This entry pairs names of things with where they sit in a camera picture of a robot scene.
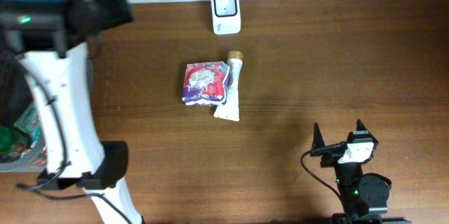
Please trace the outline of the white tube gold cap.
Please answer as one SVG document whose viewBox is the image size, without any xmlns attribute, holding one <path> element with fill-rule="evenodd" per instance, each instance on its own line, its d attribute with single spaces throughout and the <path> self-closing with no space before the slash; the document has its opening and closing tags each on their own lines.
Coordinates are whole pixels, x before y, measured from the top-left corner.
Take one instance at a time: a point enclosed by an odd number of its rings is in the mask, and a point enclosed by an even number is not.
<svg viewBox="0 0 449 224">
<path fill-rule="evenodd" d="M 231 67 L 227 90 L 227 101 L 224 105 L 216 108 L 214 117 L 238 122 L 240 121 L 239 78 L 241 68 L 243 67 L 243 53 L 240 51 L 230 51 L 228 53 L 227 64 Z"/>
</svg>

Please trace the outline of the red purple pad pack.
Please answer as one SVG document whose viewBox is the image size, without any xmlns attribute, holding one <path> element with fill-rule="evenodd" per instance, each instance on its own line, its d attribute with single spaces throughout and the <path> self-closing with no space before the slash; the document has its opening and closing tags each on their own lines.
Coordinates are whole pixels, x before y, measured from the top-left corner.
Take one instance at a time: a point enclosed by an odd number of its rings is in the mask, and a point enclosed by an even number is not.
<svg viewBox="0 0 449 224">
<path fill-rule="evenodd" d="M 222 106 L 227 101 L 230 67 L 223 61 L 187 64 L 182 101 L 187 106 Z"/>
</svg>

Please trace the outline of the green Kleenex tissue pack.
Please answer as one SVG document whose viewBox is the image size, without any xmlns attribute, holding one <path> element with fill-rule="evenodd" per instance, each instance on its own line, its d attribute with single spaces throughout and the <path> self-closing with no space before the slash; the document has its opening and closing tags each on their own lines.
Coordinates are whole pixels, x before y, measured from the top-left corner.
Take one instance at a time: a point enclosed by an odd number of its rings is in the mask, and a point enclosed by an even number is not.
<svg viewBox="0 0 449 224">
<path fill-rule="evenodd" d="M 39 115 L 34 103 L 31 103 L 27 109 L 14 122 L 14 126 L 26 133 L 35 143 L 41 135 L 41 126 L 39 123 Z"/>
</svg>

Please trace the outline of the green lid jar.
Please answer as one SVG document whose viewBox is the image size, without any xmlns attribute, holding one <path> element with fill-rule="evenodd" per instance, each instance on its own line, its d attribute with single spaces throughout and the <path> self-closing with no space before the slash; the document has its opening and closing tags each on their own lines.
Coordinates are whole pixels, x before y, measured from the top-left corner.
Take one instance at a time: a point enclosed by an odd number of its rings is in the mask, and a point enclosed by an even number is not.
<svg viewBox="0 0 449 224">
<path fill-rule="evenodd" d="M 20 143 L 20 134 L 10 129 L 6 126 L 1 126 L 0 128 L 0 151 L 2 154 L 9 154 L 15 151 L 18 144 Z"/>
</svg>

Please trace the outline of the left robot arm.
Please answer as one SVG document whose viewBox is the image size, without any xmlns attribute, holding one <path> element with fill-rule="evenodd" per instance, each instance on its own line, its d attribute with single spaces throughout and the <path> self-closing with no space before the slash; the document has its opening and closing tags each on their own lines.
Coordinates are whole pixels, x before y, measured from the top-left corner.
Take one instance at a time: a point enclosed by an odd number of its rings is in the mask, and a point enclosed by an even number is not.
<svg viewBox="0 0 449 224">
<path fill-rule="evenodd" d="M 132 22 L 127 0 L 1 0 L 2 47 L 27 81 L 47 165 L 20 189 L 53 201 L 80 187 L 105 223 L 142 223 L 126 184 L 128 146 L 98 138 L 88 92 L 88 40 Z"/>
</svg>

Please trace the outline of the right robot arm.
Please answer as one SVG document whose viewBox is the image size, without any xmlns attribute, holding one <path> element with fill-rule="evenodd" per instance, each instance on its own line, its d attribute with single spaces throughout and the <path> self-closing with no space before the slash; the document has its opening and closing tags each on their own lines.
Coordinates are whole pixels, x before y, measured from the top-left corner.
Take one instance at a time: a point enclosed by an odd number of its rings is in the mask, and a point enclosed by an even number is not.
<svg viewBox="0 0 449 224">
<path fill-rule="evenodd" d="M 381 223 L 387 212 L 391 180 L 377 173 L 364 173 L 362 166 L 373 157 L 379 142 L 363 125 L 356 121 L 356 129 L 347 140 L 326 145 L 318 124 L 310 155 L 320 157 L 322 168 L 333 168 L 343 213 L 334 213 L 332 223 Z"/>
</svg>

